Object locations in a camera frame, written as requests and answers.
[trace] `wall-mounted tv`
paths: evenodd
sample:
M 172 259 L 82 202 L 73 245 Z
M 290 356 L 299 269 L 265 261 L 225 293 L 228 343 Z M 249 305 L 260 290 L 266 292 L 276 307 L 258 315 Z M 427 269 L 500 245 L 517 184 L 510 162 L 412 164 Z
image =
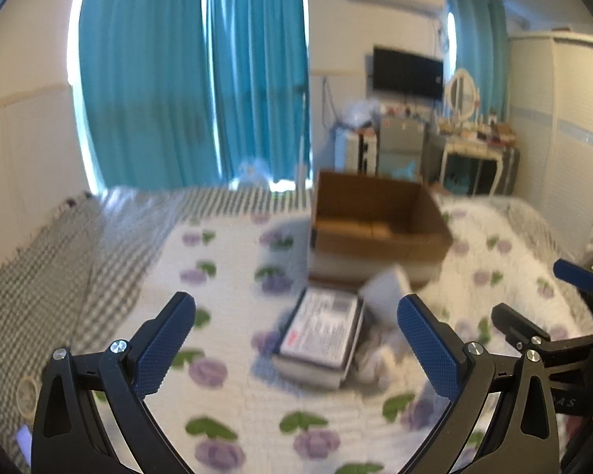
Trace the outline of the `wall-mounted tv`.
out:
M 440 100 L 444 63 L 434 58 L 374 47 L 373 89 Z

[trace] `purple flower pattern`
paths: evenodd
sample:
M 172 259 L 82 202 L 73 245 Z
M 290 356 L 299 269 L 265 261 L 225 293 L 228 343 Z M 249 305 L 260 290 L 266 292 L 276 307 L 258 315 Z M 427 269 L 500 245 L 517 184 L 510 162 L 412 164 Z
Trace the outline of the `purple flower pattern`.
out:
M 449 402 L 431 388 L 424 389 L 418 400 L 412 402 L 400 417 L 400 424 L 408 431 L 433 428 L 441 418 Z
M 261 290 L 265 294 L 285 294 L 292 288 L 294 281 L 285 274 L 270 275 L 264 277 L 261 282 Z
M 326 459 L 340 447 L 338 433 L 326 429 L 313 429 L 295 438 L 294 449 L 303 459 Z
M 253 335 L 250 345 L 253 346 L 261 356 L 270 356 L 279 339 L 280 333 L 278 331 L 257 332 Z
M 254 213 L 251 215 L 252 221 L 255 224 L 266 224 L 270 221 L 270 214 L 269 213 Z
M 553 287 L 546 279 L 538 278 L 536 284 L 538 285 L 538 295 L 541 296 L 542 299 L 552 299 L 555 296 Z
M 490 271 L 478 270 L 472 275 L 472 281 L 477 287 L 484 287 L 490 282 Z
M 182 242 L 185 246 L 197 246 L 202 242 L 202 235 L 197 232 L 185 233 L 182 236 Z
M 246 454 L 234 442 L 208 438 L 196 446 L 195 459 L 207 467 L 226 472 L 244 465 Z
M 194 360 L 189 366 L 189 375 L 199 386 L 217 389 L 224 386 L 228 377 L 226 364 L 215 358 L 201 358 Z
M 569 331 L 566 326 L 557 324 L 551 327 L 549 335 L 551 336 L 551 340 L 567 340 L 569 338 Z
M 470 243 L 468 241 L 457 241 L 453 246 L 453 250 L 457 256 L 465 256 L 470 251 Z
M 466 320 L 457 321 L 455 333 L 459 335 L 462 342 L 472 342 L 478 338 L 478 331 L 476 331 L 472 323 Z
M 188 269 L 180 273 L 180 281 L 190 285 L 202 285 L 208 279 L 209 275 L 201 269 Z
M 270 230 L 264 232 L 261 237 L 259 237 L 259 243 L 262 246 L 270 246 L 272 243 L 276 241 L 280 241 L 283 238 L 281 232 L 278 230 Z
M 497 250 L 501 254 L 508 254 L 512 250 L 512 242 L 508 240 L 498 241 Z

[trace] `teal curtain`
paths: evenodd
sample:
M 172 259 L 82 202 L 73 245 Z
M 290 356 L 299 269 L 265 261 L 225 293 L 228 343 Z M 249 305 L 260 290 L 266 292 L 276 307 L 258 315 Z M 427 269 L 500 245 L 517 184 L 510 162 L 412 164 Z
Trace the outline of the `teal curtain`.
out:
M 275 180 L 295 179 L 310 156 L 303 0 L 209 0 L 209 30 L 225 176 L 261 158 Z
M 219 180 L 202 0 L 83 0 L 79 64 L 106 186 Z
M 481 91 L 479 112 L 507 115 L 509 43 L 501 0 L 448 0 L 457 30 L 457 69 L 467 69 Z

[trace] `vanity table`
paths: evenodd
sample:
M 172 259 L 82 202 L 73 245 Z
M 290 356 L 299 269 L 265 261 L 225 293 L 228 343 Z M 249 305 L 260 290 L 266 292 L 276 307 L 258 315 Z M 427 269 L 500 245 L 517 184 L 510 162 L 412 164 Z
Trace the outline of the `vanity table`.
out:
M 428 134 L 422 160 L 424 179 L 429 184 L 439 181 L 445 186 L 448 157 L 454 154 L 478 160 L 474 183 L 468 195 L 512 194 L 520 160 L 518 148 L 493 146 L 455 135 Z

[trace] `white wardrobe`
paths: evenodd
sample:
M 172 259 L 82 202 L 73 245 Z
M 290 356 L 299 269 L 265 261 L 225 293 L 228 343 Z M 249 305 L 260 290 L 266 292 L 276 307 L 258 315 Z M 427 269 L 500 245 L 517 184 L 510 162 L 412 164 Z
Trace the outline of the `white wardrobe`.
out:
M 514 195 L 580 254 L 593 232 L 593 36 L 510 38 L 509 122 L 521 150 Z

